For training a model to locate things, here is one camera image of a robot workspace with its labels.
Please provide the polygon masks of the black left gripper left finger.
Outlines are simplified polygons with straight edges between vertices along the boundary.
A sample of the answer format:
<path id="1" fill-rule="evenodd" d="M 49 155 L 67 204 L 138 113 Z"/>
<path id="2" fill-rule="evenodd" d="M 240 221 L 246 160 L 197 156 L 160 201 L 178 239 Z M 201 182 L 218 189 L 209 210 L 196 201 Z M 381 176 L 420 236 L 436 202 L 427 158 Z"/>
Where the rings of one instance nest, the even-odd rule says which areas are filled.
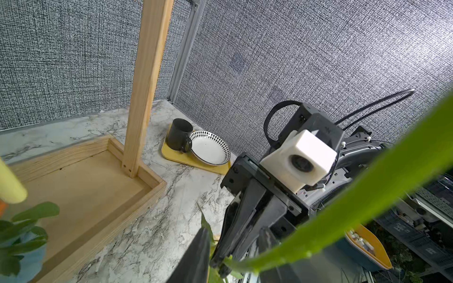
<path id="1" fill-rule="evenodd" d="M 209 232 L 202 227 L 168 278 L 167 283 L 207 283 L 209 256 Z"/>

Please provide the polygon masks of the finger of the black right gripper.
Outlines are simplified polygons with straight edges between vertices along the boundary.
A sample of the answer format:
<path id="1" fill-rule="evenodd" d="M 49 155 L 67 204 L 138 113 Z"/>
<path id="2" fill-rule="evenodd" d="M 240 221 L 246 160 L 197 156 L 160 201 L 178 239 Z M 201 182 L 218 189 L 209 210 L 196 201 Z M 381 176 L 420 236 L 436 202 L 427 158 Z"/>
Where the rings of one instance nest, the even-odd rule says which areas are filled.
<path id="1" fill-rule="evenodd" d="M 226 231 L 226 234 L 221 236 L 220 243 L 213 254 L 210 262 L 212 268 L 218 268 L 223 260 L 233 253 L 247 225 L 256 213 L 256 207 L 265 195 L 265 192 L 265 187 L 255 179 L 249 182 L 244 190 L 233 222 Z"/>
<path id="2" fill-rule="evenodd" d="M 232 232 L 233 224 L 238 222 L 235 220 L 239 214 L 239 205 L 230 205 L 226 209 L 225 219 L 222 227 L 222 234 L 218 243 L 220 247 L 229 248 L 231 251 L 227 252 L 226 256 L 222 259 L 233 256 L 235 259 L 240 259 L 244 256 L 245 252 L 252 243 L 258 238 L 258 234 L 262 228 L 270 228 L 280 218 L 287 213 L 285 205 L 267 205 L 262 213 L 250 217 L 250 221 L 241 226 L 241 232 L 233 232 L 233 240 L 227 239 L 227 233 Z"/>

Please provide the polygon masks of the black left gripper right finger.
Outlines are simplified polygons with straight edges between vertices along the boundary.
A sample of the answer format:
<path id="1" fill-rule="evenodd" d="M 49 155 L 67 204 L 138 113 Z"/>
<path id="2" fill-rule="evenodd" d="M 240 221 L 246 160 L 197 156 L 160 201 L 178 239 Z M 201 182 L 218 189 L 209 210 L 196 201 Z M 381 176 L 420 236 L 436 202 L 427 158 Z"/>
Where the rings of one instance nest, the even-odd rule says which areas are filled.
<path id="1" fill-rule="evenodd" d="M 293 266 L 284 262 L 279 254 L 280 242 L 270 228 L 262 228 L 258 236 L 258 250 L 260 256 L 270 253 L 264 260 L 265 268 L 259 273 L 261 283 L 300 283 Z"/>

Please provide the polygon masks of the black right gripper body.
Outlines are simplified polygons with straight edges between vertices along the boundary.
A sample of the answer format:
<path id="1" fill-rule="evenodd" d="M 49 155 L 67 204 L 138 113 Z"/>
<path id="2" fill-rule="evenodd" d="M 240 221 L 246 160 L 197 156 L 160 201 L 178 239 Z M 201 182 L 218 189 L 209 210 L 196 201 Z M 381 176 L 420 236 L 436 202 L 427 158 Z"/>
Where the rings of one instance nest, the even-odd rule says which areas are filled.
<path id="1" fill-rule="evenodd" d="M 257 212 L 263 211 L 270 198 L 276 197 L 286 208 L 284 218 L 293 226 L 309 220 L 307 205 L 248 153 L 244 152 L 236 158 L 221 187 L 241 198 L 251 193 L 257 198 Z"/>

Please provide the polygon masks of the blue flower with stem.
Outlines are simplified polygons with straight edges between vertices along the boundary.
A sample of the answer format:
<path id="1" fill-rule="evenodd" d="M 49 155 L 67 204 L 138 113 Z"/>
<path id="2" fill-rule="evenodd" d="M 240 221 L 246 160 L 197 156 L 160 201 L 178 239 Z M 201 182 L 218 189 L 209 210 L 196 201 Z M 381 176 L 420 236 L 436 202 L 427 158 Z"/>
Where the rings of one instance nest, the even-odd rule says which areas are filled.
<path id="1" fill-rule="evenodd" d="M 43 202 L 1 221 L 1 282 L 28 283 L 42 269 L 48 233 L 39 220 L 58 216 L 60 208 Z"/>

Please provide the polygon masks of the peach rose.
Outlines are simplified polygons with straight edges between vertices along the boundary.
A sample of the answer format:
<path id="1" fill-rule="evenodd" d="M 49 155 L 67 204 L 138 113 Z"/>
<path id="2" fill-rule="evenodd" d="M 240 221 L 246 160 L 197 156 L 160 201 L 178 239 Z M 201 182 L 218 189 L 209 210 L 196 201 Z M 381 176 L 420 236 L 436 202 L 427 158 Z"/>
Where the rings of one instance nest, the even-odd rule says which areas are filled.
<path id="1" fill-rule="evenodd" d="M 347 230 L 369 222 L 389 209 L 404 194 L 419 188 L 446 172 L 453 165 L 453 97 L 448 95 L 425 119 L 396 145 L 384 149 L 360 171 L 346 189 L 318 215 L 284 239 L 278 239 L 279 254 L 292 266 L 310 258 L 339 240 Z M 265 268 L 258 238 L 239 259 L 225 258 L 232 271 L 255 274 Z M 210 266 L 208 283 L 223 283 L 216 268 Z"/>

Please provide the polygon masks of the orange clothespin lowest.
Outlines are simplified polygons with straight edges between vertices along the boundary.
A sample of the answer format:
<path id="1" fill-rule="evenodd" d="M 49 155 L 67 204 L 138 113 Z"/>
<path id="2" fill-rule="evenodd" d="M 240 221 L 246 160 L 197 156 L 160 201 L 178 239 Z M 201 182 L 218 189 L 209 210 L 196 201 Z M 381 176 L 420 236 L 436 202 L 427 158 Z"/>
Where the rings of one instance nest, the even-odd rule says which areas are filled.
<path id="1" fill-rule="evenodd" d="M 0 217 L 2 217 L 2 215 L 4 214 L 7 207 L 8 207 L 8 204 L 5 203 L 3 200 L 0 200 Z"/>

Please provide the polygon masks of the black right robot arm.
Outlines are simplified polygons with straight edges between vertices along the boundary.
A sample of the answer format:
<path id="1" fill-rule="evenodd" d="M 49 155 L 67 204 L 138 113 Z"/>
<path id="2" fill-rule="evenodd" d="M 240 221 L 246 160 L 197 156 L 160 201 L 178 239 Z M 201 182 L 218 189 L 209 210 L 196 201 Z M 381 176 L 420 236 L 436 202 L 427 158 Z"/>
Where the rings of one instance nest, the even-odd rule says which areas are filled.
<path id="1" fill-rule="evenodd" d="M 259 162 L 243 153 L 225 175 L 221 185 L 234 200 L 226 209 L 210 266 L 224 279 L 232 274 L 224 259 L 241 259 L 261 229 L 284 239 L 305 223 L 317 201 L 344 189 L 385 148 L 359 122 L 413 94 L 413 89 L 403 90 L 348 114 L 346 119 L 355 127 L 349 137 L 338 121 L 310 104 L 293 100 L 276 104 L 264 130 L 282 108 L 297 106 L 297 111 L 278 138 L 268 140 L 270 148 Z"/>

